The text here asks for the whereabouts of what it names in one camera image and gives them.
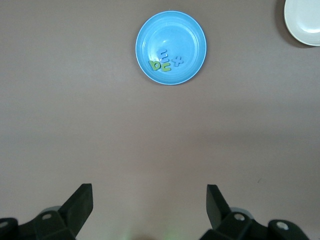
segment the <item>blue plate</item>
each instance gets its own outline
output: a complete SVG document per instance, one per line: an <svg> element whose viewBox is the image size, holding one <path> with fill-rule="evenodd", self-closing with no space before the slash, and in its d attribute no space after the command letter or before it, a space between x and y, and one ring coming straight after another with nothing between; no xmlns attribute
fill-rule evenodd
<svg viewBox="0 0 320 240"><path fill-rule="evenodd" d="M180 11L152 16L142 26L135 43L142 71L165 85L191 79L204 63L206 52L204 31L196 20Z"/></svg>

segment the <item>table surface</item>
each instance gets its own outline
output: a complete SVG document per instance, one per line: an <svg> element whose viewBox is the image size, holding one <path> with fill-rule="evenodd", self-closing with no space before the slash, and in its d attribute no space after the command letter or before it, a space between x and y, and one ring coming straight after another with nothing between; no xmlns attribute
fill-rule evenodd
<svg viewBox="0 0 320 240"><path fill-rule="evenodd" d="M263 224L320 238L319 47L284 0L0 2L0 207L20 224L92 183L79 240L196 240L207 184ZM160 85L135 41L156 13L207 40L190 81Z"/></svg>

